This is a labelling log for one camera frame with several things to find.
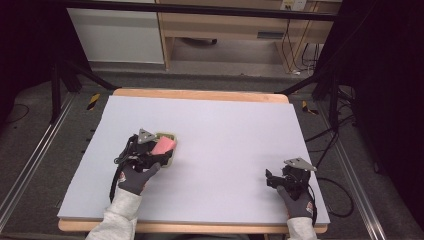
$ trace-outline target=gray glove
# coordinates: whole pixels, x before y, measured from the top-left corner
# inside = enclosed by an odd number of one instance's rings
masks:
[[[313,204],[309,194],[305,191],[299,199],[294,201],[283,186],[277,187],[278,194],[283,198],[289,214],[289,218],[309,217],[313,216]]]
[[[147,181],[160,169],[160,164],[155,163],[145,172],[137,172],[132,166],[126,165],[118,179],[118,187],[128,192],[140,195]]]

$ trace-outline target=wooden border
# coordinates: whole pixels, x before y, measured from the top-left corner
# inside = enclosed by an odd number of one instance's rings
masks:
[[[100,220],[70,220],[61,219],[59,229],[65,232],[89,232],[100,223]],[[325,233],[327,225],[316,225],[316,233]],[[177,224],[177,223],[146,223],[138,222],[136,232],[146,233],[260,233],[287,234],[287,225],[225,225],[225,224]]]
[[[196,90],[168,90],[168,89],[129,89],[115,90],[114,96],[175,98],[192,100],[217,100],[240,102],[272,102],[289,103],[287,96],[258,92],[224,92],[224,91],[196,91]]]

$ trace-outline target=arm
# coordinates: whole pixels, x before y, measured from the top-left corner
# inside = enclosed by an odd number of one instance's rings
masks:
[[[316,240],[317,235],[312,226],[313,205],[309,195],[304,192],[294,201],[283,186],[277,187],[278,194],[283,198],[288,211],[287,225],[291,240]]]
[[[134,239],[140,194],[150,177],[159,169],[159,163],[143,173],[136,172],[131,166],[124,167],[112,204],[105,210],[103,221],[90,231],[86,240]]]
[[[117,189],[112,204],[105,210],[103,221],[87,236],[87,240],[132,240],[137,224],[141,196]]]

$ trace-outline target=pink object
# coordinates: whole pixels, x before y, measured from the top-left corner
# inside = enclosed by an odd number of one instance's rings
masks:
[[[151,151],[152,155],[164,154],[167,151],[175,148],[175,141],[162,136],[158,143],[156,143],[155,147]]]

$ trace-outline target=white surface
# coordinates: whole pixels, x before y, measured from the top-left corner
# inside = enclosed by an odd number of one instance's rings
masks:
[[[117,157],[139,128],[178,138],[174,160],[149,180],[139,220],[281,224],[283,200],[266,186],[265,169],[310,162],[291,104],[111,96],[69,186],[60,218],[103,217]],[[317,223],[329,223],[315,175]]]
[[[156,13],[91,9],[68,12],[89,61],[164,63]]]

